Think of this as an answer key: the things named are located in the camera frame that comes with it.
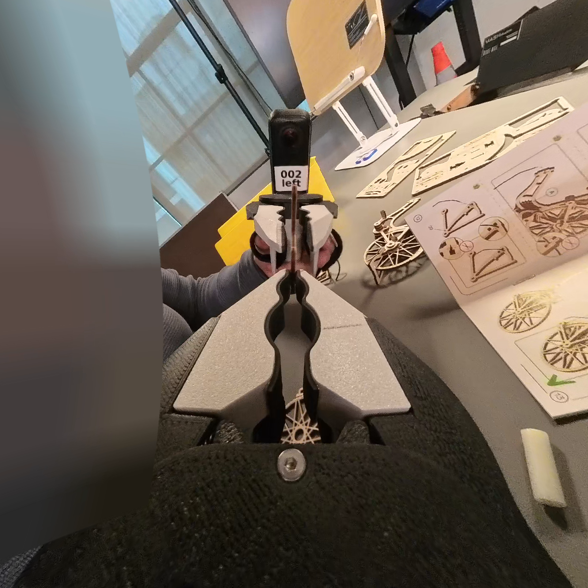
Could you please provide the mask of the small wooden parts sheet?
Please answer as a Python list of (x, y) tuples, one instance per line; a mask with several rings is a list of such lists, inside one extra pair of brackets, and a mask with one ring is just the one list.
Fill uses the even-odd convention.
[(424, 162), (442, 147), (453, 135), (455, 130), (440, 135), (421, 139), (399, 155), (371, 183), (361, 190), (357, 199), (383, 198), (394, 188), (414, 173)]

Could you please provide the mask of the wooden triangular frame part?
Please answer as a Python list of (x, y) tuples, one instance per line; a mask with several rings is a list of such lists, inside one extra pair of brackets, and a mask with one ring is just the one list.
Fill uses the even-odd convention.
[(297, 227), (298, 227), (298, 188), (292, 186), (290, 210), (290, 233), (289, 233), (289, 272), (294, 279), (297, 263)]

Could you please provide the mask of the large wooden parts sheet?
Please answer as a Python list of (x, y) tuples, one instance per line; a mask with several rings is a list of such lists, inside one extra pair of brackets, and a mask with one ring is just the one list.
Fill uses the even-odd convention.
[(557, 97), (427, 161), (415, 172), (412, 196), (420, 196), (486, 166), (573, 110), (565, 98)]

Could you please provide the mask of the white wax stick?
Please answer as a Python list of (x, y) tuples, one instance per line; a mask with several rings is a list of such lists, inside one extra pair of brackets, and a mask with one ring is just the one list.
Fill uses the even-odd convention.
[(538, 429), (520, 431), (534, 500), (544, 506), (567, 506), (548, 434)]

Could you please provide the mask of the black tripod stand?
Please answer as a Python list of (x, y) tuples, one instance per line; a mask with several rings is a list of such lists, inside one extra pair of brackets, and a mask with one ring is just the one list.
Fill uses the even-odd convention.
[(204, 43), (202, 38), (198, 35), (198, 32), (195, 30), (194, 26), (192, 25), (191, 21), (187, 17), (184, 10), (181, 8), (180, 4), (177, 1), (169, 1), (169, 3), (171, 4), (174, 11), (180, 17), (180, 20), (183, 22), (183, 24), (187, 28), (187, 31), (190, 33), (191, 37), (195, 40), (196, 44), (198, 45), (198, 47), (202, 51), (203, 55), (205, 55), (206, 59), (211, 64), (212, 68), (214, 69), (215, 77), (216, 77), (217, 81), (220, 84), (224, 85), (225, 88), (228, 90), (229, 94), (231, 95), (233, 100), (236, 102), (237, 106), (239, 107), (241, 112), (244, 114), (247, 121), (250, 123), (250, 125), (252, 126), (252, 128), (256, 132), (257, 136), (260, 138), (260, 140), (264, 144), (265, 154), (267, 156), (269, 156), (270, 153), (269, 153), (269, 140), (268, 140), (268, 138), (265, 136), (261, 127), (258, 125), (253, 114), (246, 107), (245, 102), (241, 99), (237, 90), (231, 84), (231, 81), (228, 79), (226, 72), (224, 71), (222, 65), (220, 63), (216, 62), (212, 53), (210, 52), (210, 50), (208, 49), (208, 47), (206, 46), (206, 44)]

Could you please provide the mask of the instruction booklet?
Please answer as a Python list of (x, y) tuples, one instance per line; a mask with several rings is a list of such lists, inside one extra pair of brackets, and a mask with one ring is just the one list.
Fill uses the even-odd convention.
[(587, 104), (457, 179), (410, 229), (547, 414), (587, 413)]

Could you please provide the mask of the person's left hand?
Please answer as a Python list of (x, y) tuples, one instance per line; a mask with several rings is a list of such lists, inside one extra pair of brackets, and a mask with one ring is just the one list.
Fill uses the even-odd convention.
[[(256, 233), (254, 233), (252, 236), (254, 237), (253, 243), (255, 251), (257, 251), (259, 255), (269, 255), (269, 245)], [(331, 257), (334, 255), (335, 250), (337, 249), (338, 237), (339, 234), (333, 230), (329, 236), (329, 239), (327, 239), (316, 255), (316, 268), (314, 267), (314, 263), (311, 260), (310, 255), (306, 251), (303, 251), (296, 261), (296, 270), (303, 270), (313, 276), (316, 276), (320, 270), (326, 268), (326, 266), (330, 263)], [(277, 271), (282, 269), (290, 269), (290, 262), (286, 262), (281, 266), (277, 266), (275, 269), (273, 269), (271, 262), (262, 261), (256, 256), (256, 254), (254, 254), (254, 262), (266, 277), (272, 277)]]

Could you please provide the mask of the black desk frame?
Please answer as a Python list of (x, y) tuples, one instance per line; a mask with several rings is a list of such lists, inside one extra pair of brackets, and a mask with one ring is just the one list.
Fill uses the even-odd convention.
[(457, 67), (463, 75), (479, 66), (481, 38), (472, 1), (382, 1), (385, 24), (384, 57), (399, 94), (401, 108), (416, 99), (408, 64), (415, 36), (444, 12), (452, 12), (465, 62)]

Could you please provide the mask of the wooden spoked wheel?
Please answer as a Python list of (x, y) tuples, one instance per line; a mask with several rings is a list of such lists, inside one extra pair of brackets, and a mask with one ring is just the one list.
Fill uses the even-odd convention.
[(285, 406), (285, 423), (281, 443), (285, 445), (315, 445), (321, 443), (320, 430), (305, 406), (303, 389)]

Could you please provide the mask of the black case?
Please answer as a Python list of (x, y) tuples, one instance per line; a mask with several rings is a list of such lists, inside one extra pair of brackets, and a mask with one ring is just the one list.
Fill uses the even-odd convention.
[(484, 95), (586, 61), (587, 1), (554, 1), (484, 39), (475, 84)]

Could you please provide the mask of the orange traffic cone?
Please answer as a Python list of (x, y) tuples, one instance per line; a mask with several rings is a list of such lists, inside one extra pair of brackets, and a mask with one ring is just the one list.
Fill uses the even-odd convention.
[(442, 85), (447, 81), (458, 77), (442, 41), (437, 42), (437, 44), (431, 48), (431, 53), (436, 86)]

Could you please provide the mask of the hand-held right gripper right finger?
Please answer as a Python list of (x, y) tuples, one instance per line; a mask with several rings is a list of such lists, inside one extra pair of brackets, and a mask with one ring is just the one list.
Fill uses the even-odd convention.
[(411, 405), (365, 315), (307, 272), (297, 273), (301, 328), (310, 341), (303, 392), (313, 420), (365, 420)]

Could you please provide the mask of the plywood stand with white frame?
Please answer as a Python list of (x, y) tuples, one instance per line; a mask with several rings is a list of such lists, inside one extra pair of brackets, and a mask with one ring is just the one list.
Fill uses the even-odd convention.
[[(286, 27), (311, 115), (333, 109), (359, 143), (335, 170), (374, 163), (418, 126), (419, 118), (399, 122), (372, 78), (385, 50), (381, 1), (291, 1)], [(341, 103), (358, 86), (367, 89), (389, 125), (369, 138)]]

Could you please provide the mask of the yellow plastic bin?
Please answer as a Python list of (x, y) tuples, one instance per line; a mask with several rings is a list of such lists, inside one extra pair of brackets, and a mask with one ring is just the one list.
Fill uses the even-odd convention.
[[(322, 195), (325, 201), (335, 201), (315, 156), (310, 159), (309, 193)], [(242, 254), (249, 249), (253, 231), (254, 222), (247, 219), (246, 205), (218, 229), (220, 240), (215, 244), (215, 248), (226, 266), (237, 263)]]

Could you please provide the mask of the person's left forearm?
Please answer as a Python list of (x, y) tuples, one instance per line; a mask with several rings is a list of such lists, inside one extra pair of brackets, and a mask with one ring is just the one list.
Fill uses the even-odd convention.
[(161, 269), (163, 303), (195, 331), (264, 283), (268, 276), (246, 251), (238, 263), (208, 277), (181, 276)]

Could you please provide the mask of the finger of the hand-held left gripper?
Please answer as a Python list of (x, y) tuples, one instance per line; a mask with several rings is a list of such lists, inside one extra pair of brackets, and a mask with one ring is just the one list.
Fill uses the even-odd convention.
[(288, 223), (283, 204), (261, 204), (254, 215), (254, 255), (268, 276), (274, 275), (289, 261)]
[(299, 208), (300, 250), (310, 260), (313, 277), (318, 273), (320, 250), (332, 233), (333, 221), (333, 213), (324, 204), (303, 205)]

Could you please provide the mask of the wooden bicycle model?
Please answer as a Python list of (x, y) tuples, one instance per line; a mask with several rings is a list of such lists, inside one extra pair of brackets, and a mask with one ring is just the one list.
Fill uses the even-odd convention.
[(420, 197), (412, 198), (391, 214), (381, 210), (380, 218), (373, 224), (374, 239), (364, 252), (364, 264), (376, 286), (381, 286), (385, 275), (408, 266), (424, 254), (408, 224), (395, 224), (420, 200)]

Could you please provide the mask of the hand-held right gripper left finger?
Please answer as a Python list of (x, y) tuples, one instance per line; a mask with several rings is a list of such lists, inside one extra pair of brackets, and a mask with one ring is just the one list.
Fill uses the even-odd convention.
[(281, 357), (290, 274), (281, 270), (220, 315), (173, 408), (220, 418), (283, 418)]

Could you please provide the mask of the brown cabinet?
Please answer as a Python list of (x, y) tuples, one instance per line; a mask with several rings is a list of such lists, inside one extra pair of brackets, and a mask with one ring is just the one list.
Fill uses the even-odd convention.
[(218, 229), (236, 212), (224, 193), (204, 206), (159, 248), (160, 266), (181, 276), (207, 277), (224, 268), (215, 244)]

